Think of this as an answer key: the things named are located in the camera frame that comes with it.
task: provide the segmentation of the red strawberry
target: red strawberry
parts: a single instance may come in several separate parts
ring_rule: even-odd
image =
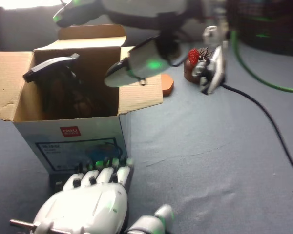
[[[188,58],[192,66],[195,66],[198,63],[199,57],[200,52],[196,48],[191,49],[188,53]]]

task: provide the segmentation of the red logo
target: red logo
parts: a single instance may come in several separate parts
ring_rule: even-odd
[[[78,137],[81,136],[77,126],[60,127],[64,137]]]

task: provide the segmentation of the cardboard box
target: cardboard box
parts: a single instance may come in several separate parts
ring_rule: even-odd
[[[161,77],[148,85],[121,88],[104,85],[107,69],[130,48],[121,48],[126,34],[120,25],[79,26],[59,31],[59,40],[33,52],[0,52],[0,119],[12,121],[49,173],[68,173],[78,162],[107,156],[129,156],[129,112],[163,102]],[[112,116],[45,119],[35,83],[23,79],[31,67],[48,59],[80,57],[74,72],[113,107]]]

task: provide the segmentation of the cardboard flap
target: cardboard flap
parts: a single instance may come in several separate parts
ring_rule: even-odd
[[[76,26],[59,30],[56,42],[35,50],[59,50],[75,48],[95,48],[122,46],[126,32],[121,25]]]
[[[32,57],[32,52],[0,52],[0,119],[13,119]]]
[[[127,57],[128,51],[132,48],[123,47],[121,49],[121,59]],[[136,82],[119,88],[119,115],[161,103],[163,103],[161,75],[146,78],[145,86]]]

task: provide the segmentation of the box front panel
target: box front panel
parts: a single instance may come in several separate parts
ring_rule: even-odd
[[[127,156],[115,117],[14,123],[49,173],[69,173],[77,163]]]

